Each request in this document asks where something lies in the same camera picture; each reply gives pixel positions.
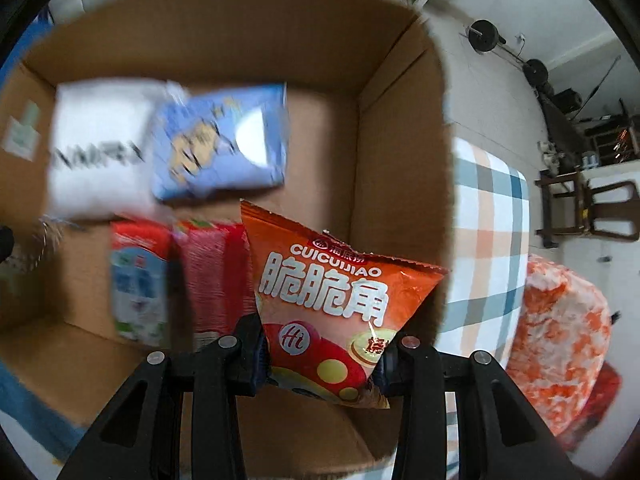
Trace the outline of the milk carton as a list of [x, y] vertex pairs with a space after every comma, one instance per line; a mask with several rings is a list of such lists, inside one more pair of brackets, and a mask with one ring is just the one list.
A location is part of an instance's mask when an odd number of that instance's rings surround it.
[[111, 224], [111, 307], [122, 338], [153, 348], [168, 345], [171, 246], [171, 234], [162, 224]]

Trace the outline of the red snack packet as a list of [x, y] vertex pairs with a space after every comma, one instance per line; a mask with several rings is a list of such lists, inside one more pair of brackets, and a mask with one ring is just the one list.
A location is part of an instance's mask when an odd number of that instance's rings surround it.
[[201, 350], [234, 333], [257, 312], [250, 243], [240, 222], [180, 220], [174, 239], [191, 308], [193, 345]]

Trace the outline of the orange panda snack bag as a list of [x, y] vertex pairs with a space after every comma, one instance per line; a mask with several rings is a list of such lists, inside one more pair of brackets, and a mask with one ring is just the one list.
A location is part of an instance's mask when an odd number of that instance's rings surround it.
[[241, 220], [271, 382], [350, 408], [388, 408], [372, 373], [446, 270], [356, 252], [247, 200]]

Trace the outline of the blue white rope ball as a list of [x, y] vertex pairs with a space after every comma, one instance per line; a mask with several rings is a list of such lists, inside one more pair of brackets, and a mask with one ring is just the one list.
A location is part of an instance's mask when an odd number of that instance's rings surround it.
[[21, 274], [35, 272], [51, 260], [67, 231], [85, 231], [80, 224], [45, 214], [36, 220], [22, 237], [14, 237], [14, 246], [6, 264]]

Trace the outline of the white ONMAX pouch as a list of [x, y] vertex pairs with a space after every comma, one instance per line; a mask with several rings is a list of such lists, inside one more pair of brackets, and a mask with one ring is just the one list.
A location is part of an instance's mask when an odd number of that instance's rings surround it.
[[56, 89], [47, 214], [62, 220], [157, 219], [152, 193], [155, 113], [189, 97], [173, 81], [105, 78]]

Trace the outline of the blue tissue pack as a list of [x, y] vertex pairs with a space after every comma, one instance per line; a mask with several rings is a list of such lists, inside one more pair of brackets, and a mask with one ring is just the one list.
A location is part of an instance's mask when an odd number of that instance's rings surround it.
[[285, 180], [290, 120], [285, 84], [228, 88], [160, 107], [152, 120], [152, 192], [161, 202]]

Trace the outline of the blue striped bed cover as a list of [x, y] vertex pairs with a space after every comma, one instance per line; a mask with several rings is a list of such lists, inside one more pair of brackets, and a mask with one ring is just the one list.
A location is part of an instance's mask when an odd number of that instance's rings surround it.
[[28, 390], [1, 364], [1, 411], [13, 417], [39, 444], [64, 463], [84, 436], [84, 427], [72, 424]]

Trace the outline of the orange floral blanket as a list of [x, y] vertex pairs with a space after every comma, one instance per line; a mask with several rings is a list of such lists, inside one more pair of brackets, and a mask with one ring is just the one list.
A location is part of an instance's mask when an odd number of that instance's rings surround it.
[[622, 378], [605, 356], [612, 313], [600, 289], [562, 264], [528, 257], [506, 371], [573, 454], [613, 404]]

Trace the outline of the plaid bed sheet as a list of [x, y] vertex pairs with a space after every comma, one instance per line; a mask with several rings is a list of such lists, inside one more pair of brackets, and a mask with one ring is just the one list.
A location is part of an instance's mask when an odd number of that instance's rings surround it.
[[529, 188], [516, 168], [461, 138], [360, 144], [349, 241], [450, 274], [413, 324], [437, 350], [508, 362], [523, 305]]

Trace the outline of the brown wooden chair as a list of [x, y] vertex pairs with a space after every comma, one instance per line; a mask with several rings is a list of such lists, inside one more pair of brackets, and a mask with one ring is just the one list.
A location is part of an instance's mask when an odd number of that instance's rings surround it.
[[[535, 185], [540, 189], [542, 228], [536, 231], [546, 249], [557, 248], [557, 237], [592, 236], [616, 242], [634, 243], [639, 240], [639, 190], [631, 180], [597, 186], [594, 188], [581, 171], [552, 177], [541, 171]], [[598, 202], [599, 195], [625, 190], [628, 198], [622, 202]], [[552, 203], [562, 198], [571, 198], [574, 204], [572, 226], [552, 226]], [[628, 222], [629, 234], [599, 229], [599, 221]]]

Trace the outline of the cardboard box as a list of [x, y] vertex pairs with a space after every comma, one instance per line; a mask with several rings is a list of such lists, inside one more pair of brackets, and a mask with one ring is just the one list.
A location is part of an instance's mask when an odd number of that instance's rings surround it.
[[65, 479], [329, 478], [438, 331], [445, 83], [395, 0], [118, 0], [1, 93], [1, 408]]

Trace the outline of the floor barbell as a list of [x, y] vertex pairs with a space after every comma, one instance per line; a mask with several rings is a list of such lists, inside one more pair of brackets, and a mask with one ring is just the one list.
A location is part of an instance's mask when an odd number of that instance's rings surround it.
[[484, 20], [484, 18], [475, 20], [465, 27], [463, 36], [476, 53], [498, 52], [505, 54], [508, 61], [514, 62], [521, 69], [528, 84], [538, 94], [543, 94], [547, 98], [552, 98], [555, 95], [549, 82], [547, 65], [538, 58], [523, 58], [516, 53], [506, 44], [506, 38], [498, 32], [497, 26], [491, 21]]

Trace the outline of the blue foam mat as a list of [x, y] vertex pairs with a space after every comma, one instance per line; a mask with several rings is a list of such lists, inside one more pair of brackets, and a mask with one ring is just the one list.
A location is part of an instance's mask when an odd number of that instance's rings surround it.
[[3, 87], [6, 77], [9, 76], [14, 66], [21, 61], [23, 55], [37, 41], [50, 32], [53, 27], [51, 13], [48, 6], [45, 6], [37, 17], [29, 24], [17, 41], [8, 57], [4, 61], [0, 70], [0, 87]]

